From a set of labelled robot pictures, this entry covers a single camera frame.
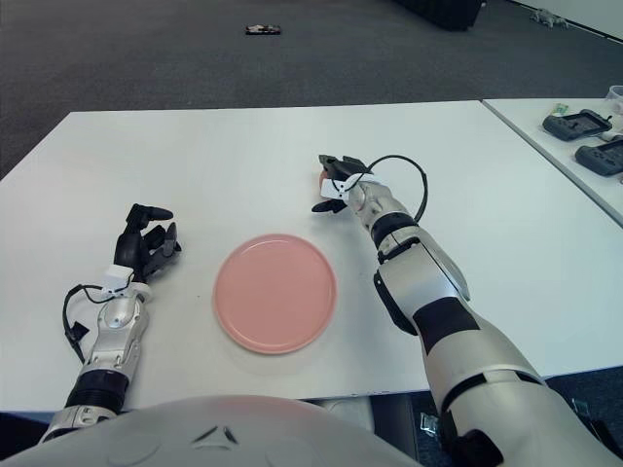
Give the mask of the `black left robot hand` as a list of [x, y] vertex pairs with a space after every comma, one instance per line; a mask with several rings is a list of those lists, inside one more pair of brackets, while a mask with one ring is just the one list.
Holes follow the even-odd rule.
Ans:
[[132, 280], [146, 283], [153, 273], [172, 262], [182, 248], [174, 222], [166, 229], [155, 225], [148, 232], [143, 231], [151, 222], [172, 218], [173, 213], [167, 209], [135, 203], [126, 218], [126, 228], [118, 237], [113, 264], [132, 269]]

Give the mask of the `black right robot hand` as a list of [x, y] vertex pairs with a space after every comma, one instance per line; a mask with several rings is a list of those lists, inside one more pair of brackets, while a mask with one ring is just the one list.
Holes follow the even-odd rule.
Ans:
[[347, 207], [349, 190], [360, 175], [369, 174], [368, 167], [359, 159], [343, 156], [341, 159], [319, 155], [322, 166], [319, 190], [322, 201], [311, 209], [313, 213], [339, 213]]

